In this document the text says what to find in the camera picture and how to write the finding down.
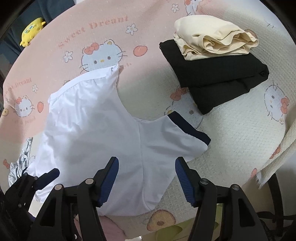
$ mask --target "cream towel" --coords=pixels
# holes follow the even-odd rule
[[[186,60],[248,54],[258,40],[231,22],[191,15],[175,22],[174,40]]]

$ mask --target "red bow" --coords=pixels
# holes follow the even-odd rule
[[[281,99],[281,111],[283,114],[288,113],[287,106],[289,105],[289,99],[287,97],[284,97]]]
[[[170,95],[170,98],[172,100],[180,100],[181,95],[186,94],[186,92],[187,92],[187,87],[186,88],[178,88],[178,89],[176,89],[176,92],[174,92]]]
[[[86,53],[87,55],[91,55],[95,50],[99,49],[99,45],[97,43],[91,44],[90,47],[86,47],[83,52]]]
[[[18,98],[15,100],[15,103],[20,104],[20,102],[22,102],[22,98],[21,98],[21,97],[18,97]]]

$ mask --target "yellow plush toy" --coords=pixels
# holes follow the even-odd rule
[[[46,22],[43,22],[42,18],[37,18],[31,22],[22,32],[22,41],[20,42],[20,46],[27,47],[36,34],[43,29],[44,24],[46,24]]]

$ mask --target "yellow fabric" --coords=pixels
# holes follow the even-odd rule
[[[174,40],[186,60],[248,54],[258,40],[235,24],[209,15],[175,22]]]
[[[217,204],[214,229],[216,229],[219,226],[219,223],[221,223],[222,207],[222,204]],[[192,218],[182,223],[158,230],[155,237],[156,241],[175,241],[188,237],[192,229],[194,219],[195,218]]]

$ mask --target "hello kitty face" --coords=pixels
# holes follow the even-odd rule
[[[123,52],[125,51],[121,51],[111,39],[101,45],[93,43],[83,49],[82,68],[85,71],[92,71],[116,65],[123,56],[126,56]]]
[[[23,98],[18,97],[15,100],[14,105],[15,113],[19,117],[26,117],[31,114],[33,108],[32,102],[28,99],[28,96],[24,96]]]
[[[266,89],[264,101],[268,111],[268,116],[270,115],[272,120],[283,124],[283,115],[288,112],[287,106],[289,105],[289,99],[285,96],[284,92],[278,87],[278,85],[271,85]]]
[[[185,0],[187,16],[195,15],[199,2],[203,0]]]
[[[188,123],[197,128],[202,121],[202,114],[191,97],[187,88],[178,88],[171,94],[172,104],[165,110],[168,115],[173,111],[178,112]]]

